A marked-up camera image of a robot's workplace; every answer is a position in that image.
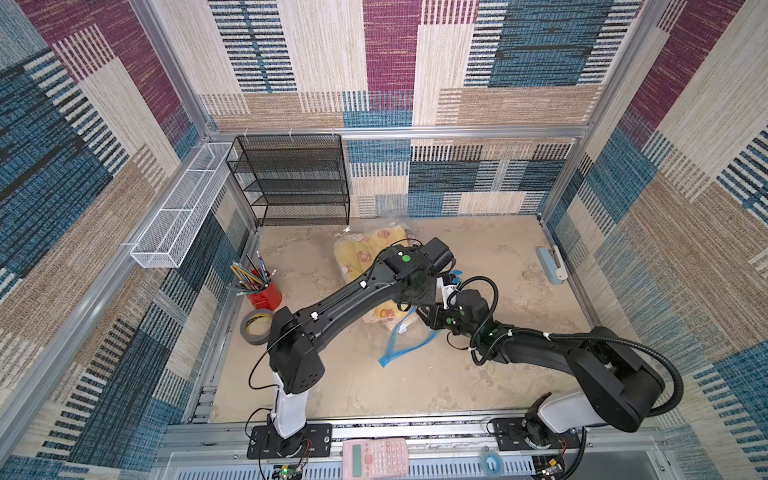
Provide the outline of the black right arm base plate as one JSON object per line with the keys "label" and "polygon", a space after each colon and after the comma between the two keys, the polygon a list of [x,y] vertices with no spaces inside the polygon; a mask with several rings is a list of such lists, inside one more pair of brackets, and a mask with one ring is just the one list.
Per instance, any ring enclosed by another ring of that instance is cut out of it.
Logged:
{"label": "black right arm base plate", "polygon": [[539,420],[524,417],[493,418],[486,424],[486,430],[500,451],[578,449],[581,445],[577,430],[555,433]]}

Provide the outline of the clear plastic vacuum bag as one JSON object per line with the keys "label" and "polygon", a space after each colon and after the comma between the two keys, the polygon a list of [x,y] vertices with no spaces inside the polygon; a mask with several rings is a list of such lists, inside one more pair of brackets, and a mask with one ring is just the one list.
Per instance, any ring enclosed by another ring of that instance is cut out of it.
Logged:
{"label": "clear plastic vacuum bag", "polygon": [[[403,247],[419,245],[420,241],[416,238],[416,236],[415,240],[416,244]],[[384,353],[378,360],[382,368],[386,367],[394,360],[402,358],[403,356],[428,345],[437,337],[436,331],[429,330],[424,326],[417,326],[417,321],[419,318],[415,307],[410,307],[408,310],[405,310],[404,304],[398,305],[396,303],[396,306],[399,310],[406,312],[407,315],[396,325],[392,331],[387,329],[389,332],[389,338],[387,340]],[[384,328],[384,326],[378,323],[371,325],[378,325],[379,327]]]}

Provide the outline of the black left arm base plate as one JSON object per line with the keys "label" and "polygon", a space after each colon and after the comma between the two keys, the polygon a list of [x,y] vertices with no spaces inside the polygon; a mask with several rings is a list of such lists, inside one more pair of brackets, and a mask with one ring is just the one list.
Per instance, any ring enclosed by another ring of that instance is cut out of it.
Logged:
{"label": "black left arm base plate", "polygon": [[283,438],[271,424],[256,425],[248,432],[246,456],[249,460],[329,457],[332,429],[330,423],[307,423],[297,433]]}

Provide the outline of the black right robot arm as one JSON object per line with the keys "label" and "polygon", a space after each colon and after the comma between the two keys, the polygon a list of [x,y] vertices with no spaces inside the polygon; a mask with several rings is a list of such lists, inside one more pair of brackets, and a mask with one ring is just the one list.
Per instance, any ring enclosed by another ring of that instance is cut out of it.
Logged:
{"label": "black right robot arm", "polygon": [[518,429],[533,448],[547,448],[559,435],[583,427],[612,426],[632,433],[646,418],[670,412],[683,398],[683,380],[671,361],[605,327],[552,334],[502,324],[472,289],[416,312],[429,328],[467,338],[476,366],[530,364],[576,379],[576,390],[560,396],[545,393],[527,410]]}

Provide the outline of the yellow cartoon blanket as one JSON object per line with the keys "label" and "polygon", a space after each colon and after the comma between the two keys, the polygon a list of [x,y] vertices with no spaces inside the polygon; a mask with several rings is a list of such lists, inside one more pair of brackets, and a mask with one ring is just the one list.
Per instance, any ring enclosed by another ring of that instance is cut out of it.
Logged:
{"label": "yellow cartoon blanket", "polygon": [[[413,231],[402,223],[348,234],[338,239],[334,243],[333,254],[345,282],[350,283],[360,277],[372,265],[376,255],[395,241],[402,246],[416,244]],[[368,324],[381,324],[392,331],[406,315],[394,301],[386,301],[366,313],[362,320]]]}

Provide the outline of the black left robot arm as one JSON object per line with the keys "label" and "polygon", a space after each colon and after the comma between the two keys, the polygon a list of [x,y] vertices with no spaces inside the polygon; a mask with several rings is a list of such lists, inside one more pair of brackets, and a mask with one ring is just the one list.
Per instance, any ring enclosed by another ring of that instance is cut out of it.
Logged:
{"label": "black left robot arm", "polygon": [[308,392],[325,368],[320,352],[349,325],[379,305],[435,304],[437,278],[454,260],[449,247],[433,238],[425,244],[398,241],[383,250],[359,277],[313,305],[293,313],[275,312],[266,358],[277,385],[270,427],[281,440],[299,439],[306,427]]}

